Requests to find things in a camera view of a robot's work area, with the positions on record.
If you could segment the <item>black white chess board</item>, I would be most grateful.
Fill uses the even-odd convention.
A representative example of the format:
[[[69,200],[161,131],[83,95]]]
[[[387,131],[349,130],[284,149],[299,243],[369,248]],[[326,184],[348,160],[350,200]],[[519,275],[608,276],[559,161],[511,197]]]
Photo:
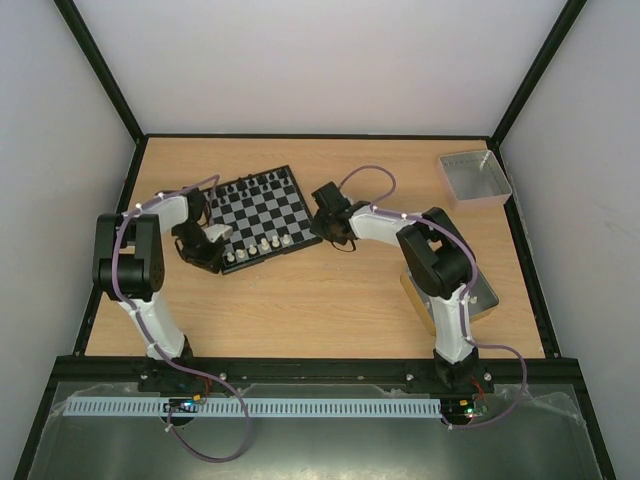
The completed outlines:
[[[210,222],[233,228],[232,236],[226,241],[221,272],[232,272],[248,268],[281,254],[319,244],[321,239],[310,230],[312,215],[298,186],[291,168],[287,165],[255,173],[236,180],[222,183],[207,193],[210,205]],[[292,243],[282,244],[282,237],[289,235]],[[269,250],[263,251],[260,240],[266,238]],[[271,241],[278,238],[281,246],[271,247]],[[256,255],[250,255],[248,247],[257,248]],[[246,258],[238,261],[237,249],[246,251]],[[232,252],[235,262],[226,261],[226,254]]]

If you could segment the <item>yellow metal tin box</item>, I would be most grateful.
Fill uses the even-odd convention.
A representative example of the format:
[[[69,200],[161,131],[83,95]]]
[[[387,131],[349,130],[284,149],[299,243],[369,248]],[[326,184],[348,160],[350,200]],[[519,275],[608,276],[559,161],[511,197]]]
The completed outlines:
[[[401,274],[400,283],[427,332],[435,337],[436,326],[433,320],[433,308],[430,297],[419,289],[409,269],[406,269],[406,271]],[[498,305],[499,297],[483,272],[479,270],[478,279],[470,292],[470,321],[474,322],[488,315]]]

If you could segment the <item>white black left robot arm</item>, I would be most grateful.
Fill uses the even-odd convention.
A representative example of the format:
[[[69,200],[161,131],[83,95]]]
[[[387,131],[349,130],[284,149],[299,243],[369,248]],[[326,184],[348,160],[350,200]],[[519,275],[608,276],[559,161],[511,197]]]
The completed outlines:
[[[179,257],[217,274],[233,228],[210,219],[210,202],[199,188],[161,191],[122,214],[102,214],[95,230],[94,284],[136,325],[154,360],[185,359],[191,347],[169,311],[163,235],[170,233]]]

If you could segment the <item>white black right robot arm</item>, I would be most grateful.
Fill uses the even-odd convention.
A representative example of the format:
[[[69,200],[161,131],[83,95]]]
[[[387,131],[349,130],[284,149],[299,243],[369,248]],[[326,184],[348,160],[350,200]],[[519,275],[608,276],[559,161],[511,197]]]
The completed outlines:
[[[375,240],[401,249],[415,286],[431,305],[437,382],[447,391],[460,390],[478,362],[469,314],[478,267],[446,213],[432,208],[422,215],[407,214],[347,199],[316,204],[311,224],[316,236],[341,245]]]

